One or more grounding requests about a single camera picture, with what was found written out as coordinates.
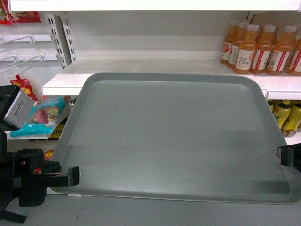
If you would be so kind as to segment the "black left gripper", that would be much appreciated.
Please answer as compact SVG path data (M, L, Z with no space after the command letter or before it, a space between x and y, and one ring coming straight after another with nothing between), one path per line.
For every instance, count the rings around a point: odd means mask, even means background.
M72 187L80 182L79 167L59 172L59 163L44 159L41 149L23 149L0 154L0 206L7 207L19 199L20 207L37 207L44 203L48 187Z

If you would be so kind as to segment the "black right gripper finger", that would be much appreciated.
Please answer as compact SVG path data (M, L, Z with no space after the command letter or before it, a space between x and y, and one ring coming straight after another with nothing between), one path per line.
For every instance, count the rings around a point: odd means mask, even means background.
M301 167L301 146L286 145L278 147L277 155L281 159L281 165L288 167Z

